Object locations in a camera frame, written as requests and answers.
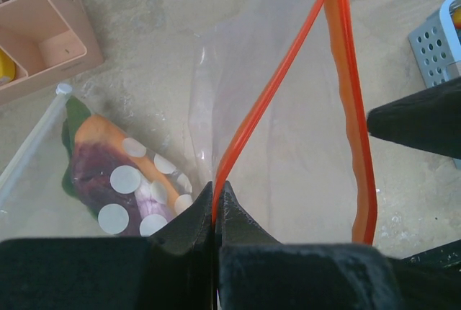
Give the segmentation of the purple eggplant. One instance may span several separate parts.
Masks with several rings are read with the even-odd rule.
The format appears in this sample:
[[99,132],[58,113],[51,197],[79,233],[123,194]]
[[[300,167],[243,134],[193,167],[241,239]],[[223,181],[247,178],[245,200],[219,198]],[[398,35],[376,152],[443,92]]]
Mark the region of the purple eggplant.
[[142,232],[141,223],[149,216],[162,216],[165,226],[174,219],[171,209],[151,197],[148,183],[141,177],[132,192],[116,191],[110,182],[114,170],[136,168],[127,157],[108,145],[81,144],[75,146],[71,175],[80,200],[98,221],[102,230],[115,236],[149,236],[155,231]]

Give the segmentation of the green leafy vegetable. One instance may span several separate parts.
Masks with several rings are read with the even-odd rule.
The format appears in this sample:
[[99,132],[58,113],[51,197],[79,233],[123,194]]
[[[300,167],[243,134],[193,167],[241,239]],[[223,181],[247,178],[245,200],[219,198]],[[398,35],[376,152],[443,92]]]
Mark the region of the green leafy vegetable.
[[68,96],[66,101],[67,118],[64,120],[61,129],[61,142],[66,148],[68,155],[68,166],[61,180],[61,186],[64,192],[72,198],[78,199],[78,193],[73,186],[73,177],[71,175],[72,156],[75,149],[75,135],[83,122],[91,116],[91,110],[77,97]]

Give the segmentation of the polka dot zip bag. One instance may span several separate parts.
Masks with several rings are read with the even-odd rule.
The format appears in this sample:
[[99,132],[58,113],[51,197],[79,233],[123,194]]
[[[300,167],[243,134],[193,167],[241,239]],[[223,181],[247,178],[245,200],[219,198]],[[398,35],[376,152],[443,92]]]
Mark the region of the polka dot zip bag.
[[192,204],[185,173],[59,84],[1,174],[1,238],[150,236]]

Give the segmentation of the red zipper clear bag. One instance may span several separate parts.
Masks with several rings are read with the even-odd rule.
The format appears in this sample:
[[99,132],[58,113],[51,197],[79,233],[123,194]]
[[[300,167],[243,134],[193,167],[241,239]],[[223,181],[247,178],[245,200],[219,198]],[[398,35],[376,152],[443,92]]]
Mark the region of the red zipper clear bag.
[[[189,130],[202,182],[216,179],[315,1],[249,0],[196,37]],[[373,242],[377,196],[350,0],[325,0],[227,179],[281,242]]]

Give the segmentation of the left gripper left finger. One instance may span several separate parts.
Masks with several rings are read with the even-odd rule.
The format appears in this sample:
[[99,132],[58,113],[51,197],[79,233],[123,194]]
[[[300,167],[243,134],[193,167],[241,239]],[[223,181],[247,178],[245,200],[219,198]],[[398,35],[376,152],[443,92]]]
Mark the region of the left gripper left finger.
[[1,243],[3,309],[210,309],[212,185],[150,237]]

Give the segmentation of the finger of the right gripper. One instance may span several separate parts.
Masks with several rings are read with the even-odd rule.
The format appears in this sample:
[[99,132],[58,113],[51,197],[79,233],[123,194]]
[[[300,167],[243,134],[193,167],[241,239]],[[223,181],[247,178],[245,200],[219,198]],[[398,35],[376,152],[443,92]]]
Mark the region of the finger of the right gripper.
[[368,133],[413,149],[460,158],[460,78],[376,107]]

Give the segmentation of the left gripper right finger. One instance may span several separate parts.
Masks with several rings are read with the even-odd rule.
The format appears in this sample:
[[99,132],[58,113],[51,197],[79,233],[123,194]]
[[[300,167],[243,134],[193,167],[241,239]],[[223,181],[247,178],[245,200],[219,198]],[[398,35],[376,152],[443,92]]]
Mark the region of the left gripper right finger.
[[390,263],[363,244],[282,244],[226,183],[217,221],[222,309],[402,309]]

